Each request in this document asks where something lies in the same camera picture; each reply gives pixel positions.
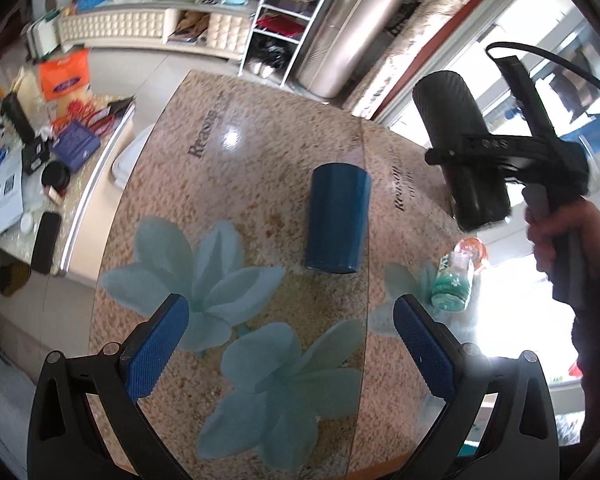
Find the person's right hand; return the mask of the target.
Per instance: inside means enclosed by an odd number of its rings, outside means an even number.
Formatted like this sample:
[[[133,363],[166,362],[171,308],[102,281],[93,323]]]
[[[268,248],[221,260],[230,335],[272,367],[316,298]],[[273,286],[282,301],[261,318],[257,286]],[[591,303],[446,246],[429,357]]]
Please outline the person's right hand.
[[[553,212],[537,204],[527,208],[526,222],[536,267],[552,282],[554,299],[581,309],[588,280],[600,278],[600,211],[585,198]]]

